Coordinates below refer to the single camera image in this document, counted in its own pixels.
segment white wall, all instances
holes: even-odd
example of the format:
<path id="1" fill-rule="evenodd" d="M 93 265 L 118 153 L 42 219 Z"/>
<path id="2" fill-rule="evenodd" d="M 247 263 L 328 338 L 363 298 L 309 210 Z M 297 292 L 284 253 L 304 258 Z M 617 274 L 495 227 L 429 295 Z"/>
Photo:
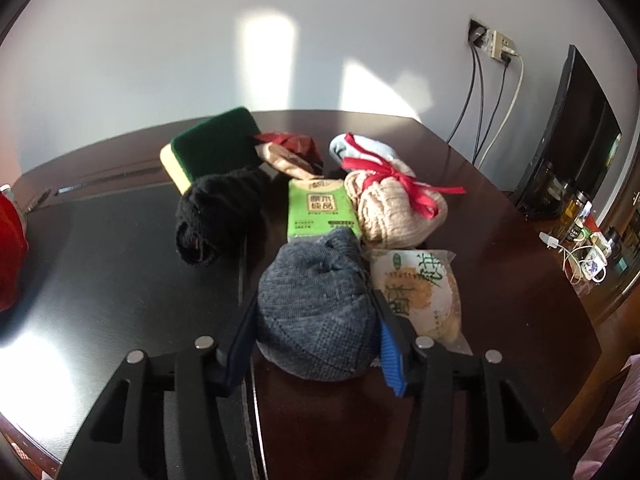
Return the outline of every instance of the white wall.
<path id="1" fill-rule="evenodd" d="M 596 0 L 33 0 L 0 46 L 0 181 L 105 137 L 238 104 L 417 116 L 447 137 L 470 78 L 471 14 L 513 38 L 527 69 L 486 175 L 516 186 L 574 43 L 622 128 L 612 189 L 639 93 Z M 490 110 L 501 67 L 483 65 Z M 517 76 L 515 61 L 497 123 Z M 466 156 L 477 106 L 476 93 L 452 143 Z"/>

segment television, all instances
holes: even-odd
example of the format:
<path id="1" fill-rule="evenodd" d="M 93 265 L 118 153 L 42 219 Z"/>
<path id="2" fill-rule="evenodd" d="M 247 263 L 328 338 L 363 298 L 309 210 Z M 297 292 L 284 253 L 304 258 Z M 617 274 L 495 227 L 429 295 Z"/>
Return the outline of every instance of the television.
<path id="1" fill-rule="evenodd" d="M 593 201 L 620 137 L 598 80 L 580 51 L 570 45 L 545 132 L 512 202 L 529 218 L 551 219 L 575 190 Z"/>

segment black cable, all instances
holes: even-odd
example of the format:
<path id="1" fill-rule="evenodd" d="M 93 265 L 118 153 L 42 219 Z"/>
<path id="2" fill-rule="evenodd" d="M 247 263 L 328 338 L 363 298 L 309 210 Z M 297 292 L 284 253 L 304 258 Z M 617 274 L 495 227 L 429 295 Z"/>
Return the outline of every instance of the black cable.
<path id="1" fill-rule="evenodd" d="M 498 106 L 500 106 L 500 100 L 502 99 L 502 92 L 504 91 L 504 78 L 507 75 L 507 69 L 509 67 L 509 63 L 505 62 L 504 63 L 504 71 L 502 72 L 502 83 L 500 84 L 500 93 L 498 94 L 498 100 L 495 102 L 495 107 L 494 107 L 494 111 L 491 114 L 491 118 L 489 119 L 489 124 L 486 128 L 486 131 L 484 132 L 484 137 L 482 138 L 482 143 L 480 144 L 480 147 L 478 148 L 478 152 L 476 153 L 476 156 L 474 157 L 474 164 L 476 163 L 476 158 L 478 158 L 478 155 L 480 155 L 480 152 L 482 151 L 482 147 L 484 146 L 484 143 L 486 142 L 486 138 L 489 135 L 489 131 L 491 130 L 491 126 L 494 123 L 494 117 L 495 117 L 495 113 L 498 111 Z"/>
<path id="2" fill-rule="evenodd" d="M 469 85 L 469 92 L 467 92 L 466 94 L 465 105 L 462 107 L 462 111 L 460 112 L 460 117 L 458 117 L 458 121 L 456 122 L 456 125 L 453 127 L 453 130 L 449 136 L 449 139 L 447 139 L 447 144 L 449 144 L 451 142 L 451 139 L 453 139 L 453 136 L 456 134 L 456 131 L 458 130 L 458 127 L 462 122 L 462 118 L 465 116 L 466 107 L 469 105 L 469 99 L 471 99 L 471 93 L 473 92 L 474 84 L 476 83 L 476 55 L 474 53 L 474 48 L 471 45 L 471 43 L 469 43 L 469 47 L 471 47 L 471 60 L 474 62 L 474 66 L 471 71 L 471 84 Z"/>
<path id="3" fill-rule="evenodd" d="M 478 60 L 478 72 L 480 73 L 480 114 L 478 117 L 478 132 L 476 133 L 476 145 L 474 146 L 474 154 L 472 164 L 476 163 L 478 156 L 478 145 L 480 144 L 480 136 L 482 135 L 482 115 L 484 114 L 484 78 L 482 77 L 482 63 L 480 63 L 480 55 L 475 49 L 474 44 L 469 41 L 469 46 L 473 50 L 474 56 Z"/>

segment gray knitted ball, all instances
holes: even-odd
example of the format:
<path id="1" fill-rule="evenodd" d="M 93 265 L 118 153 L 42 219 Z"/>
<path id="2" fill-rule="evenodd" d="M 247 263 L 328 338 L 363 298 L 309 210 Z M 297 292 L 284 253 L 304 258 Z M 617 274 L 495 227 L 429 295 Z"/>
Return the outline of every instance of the gray knitted ball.
<path id="1" fill-rule="evenodd" d="M 380 347 L 360 244 L 348 228 L 284 245 L 258 287 L 258 347 L 303 379 L 363 373 Z"/>

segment rolled black cloth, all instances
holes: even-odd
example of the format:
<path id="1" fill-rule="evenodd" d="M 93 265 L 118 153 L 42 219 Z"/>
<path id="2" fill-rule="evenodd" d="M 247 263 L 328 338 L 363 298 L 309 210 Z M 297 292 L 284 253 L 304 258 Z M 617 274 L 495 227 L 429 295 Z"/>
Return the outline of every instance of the rolled black cloth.
<path id="1" fill-rule="evenodd" d="M 242 168 L 195 180 L 180 197 L 175 213 L 175 244 L 190 265 L 206 266 L 220 254 L 235 254 L 253 218 L 269 177 L 258 168 Z"/>

